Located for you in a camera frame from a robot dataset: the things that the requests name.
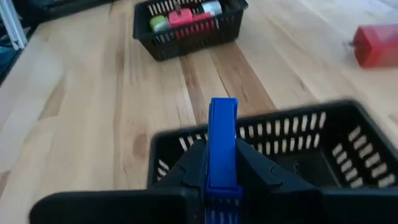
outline wooden tabletop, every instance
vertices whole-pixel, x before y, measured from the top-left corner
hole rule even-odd
[[[248,3],[236,42],[161,63],[132,39],[132,0],[39,26],[0,88],[0,223],[54,192],[145,188],[153,134],[205,123],[214,96],[240,116],[355,98],[398,146],[398,70],[343,46],[395,0]]]

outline basket rim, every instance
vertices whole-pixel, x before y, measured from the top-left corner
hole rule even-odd
[[[161,34],[166,34],[166,33],[168,33],[168,32],[172,32],[172,31],[176,31],[176,30],[179,30],[179,29],[184,29],[184,28],[187,28],[187,27],[190,27],[190,26],[192,26],[193,24],[197,24],[197,23],[199,23],[199,22],[206,22],[206,21],[211,21],[211,20],[213,20],[214,18],[216,18],[216,19],[221,19],[222,17],[224,17],[224,16],[229,16],[229,15],[232,15],[232,14],[235,14],[235,13],[237,13],[237,12],[243,12],[245,9],[247,9],[248,7],[249,7],[249,4],[246,2],[246,0],[240,0],[241,2],[242,2],[242,4],[243,4],[243,6],[242,6],[242,8],[239,8],[239,9],[234,9],[234,10],[232,10],[232,11],[229,11],[229,12],[226,12],[226,13],[222,13],[222,14],[219,14],[219,15],[216,15],[216,16],[213,16],[213,17],[211,17],[211,18],[208,18],[208,19],[203,19],[203,20],[200,20],[200,21],[196,21],[196,22],[193,22],[193,23],[190,23],[190,24],[186,24],[186,25],[183,25],[183,26],[178,26],[178,27],[174,27],[174,28],[169,28],[169,29],[167,29],[167,30],[163,30],[163,31],[160,31],[160,32],[149,32],[149,33],[146,33],[146,34],[141,34],[140,33],[140,31],[138,30],[138,27],[137,26],[135,26],[135,22],[136,21],[138,21],[138,14],[139,13],[137,13],[138,12],[138,7],[142,7],[142,5],[145,5],[145,4],[148,4],[148,2],[161,2],[161,1],[163,1],[163,0],[156,0],[156,1],[154,1],[154,0],[148,0],[148,1],[144,1],[144,2],[140,2],[140,3],[137,3],[135,6],[134,6],[134,21],[133,21],[133,30],[132,30],[132,38],[133,39],[136,39],[136,40],[144,40],[144,39],[151,39],[151,38],[153,38],[153,37],[156,37],[157,35],[161,35]]]
[[[396,149],[395,145],[391,143],[391,141],[387,138],[387,136],[384,134],[384,132],[380,129],[380,127],[376,124],[375,120],[370,117],[369,113],[365,110],[363,105],[358,102],[355,99],[348,98],[344,100],[332,100],[329,102],[325,103],[312,103],[308,105],[303,105],[299,106],[296,108],[287,108],[285,110],[280,110],[280,111],[273,111],[271,113],[264,113],[264,114],[257,114],[254,116],[244,116],[241,118],[238,118],[236,121],[236,124],[238,123],[243,123],[245,121],[253,120],[254,118],[263,118],[267,116],[268,118],[272,118],[273,116],[279,116],[280,114],[291,114],[291,113],[300,113],[312,109],[322,109],[322,108],[332,108],[336,106],[355,106],[356,109],[359,111],[359,113],[363,116],[363,118],[368,122],[370,127],[374,130],[378,138],[383,142],[383,144],[386,146],[386,149],[390,154],[394,157],[393,159],[395,161],[398,161],[398,150]],[[153,179],[153,173],[155,169],[155,158],[156,158],[156,145],[158,142],[158,139],[168,136],[168,135],[176,135],[179,133],[186,133],[186,132],[192,132],[192,131],[198,131],[201,129],[206,129],[208,127],[208,124],[200,124],[197,126],[189,126],[189,127],[183,127],[183,128],[178,128],[178,129],[171,129],[171,130],[166,130],[166,131],[160,131],[158,133],[155,133],[152,137],[152,140],[150,142],[150,152],[149,152],[149,167],[148,167],[148,174],[147,174],[147,188],[151,187],[153,185],[152,179]]]

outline black plastic basket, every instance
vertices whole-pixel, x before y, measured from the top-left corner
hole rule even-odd
[[[207,126],[152,139],[147,186],[159,181]],[[397,151],[356,101],[344,100],[241,118],[237,138],[317,187],[398,185]]]
[[[181,7],[193,13],[201,4],[212,0],[178,0]],[[152,32],[149,21],[158,15],[166,16],[175,10],[176,0],[151,0],[136,4],[134,9],[134,34],[155,60],[161,61],[181,56],[206,47],[235,40],[239,35],[245,0],[219,0],[223,13],[188,25]]]

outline blue plastic piece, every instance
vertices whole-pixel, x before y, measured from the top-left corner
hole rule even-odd
[[[236,178],[236,98],[213,98],[209,110],[208,172],[209,197],[241,199],[243,191]]]

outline blue object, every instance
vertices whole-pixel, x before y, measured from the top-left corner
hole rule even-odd
[[[210,223],[232,217],[238,222],[243,189],[236,177],[236,98],[213,98],[209,110],[206,215]]]

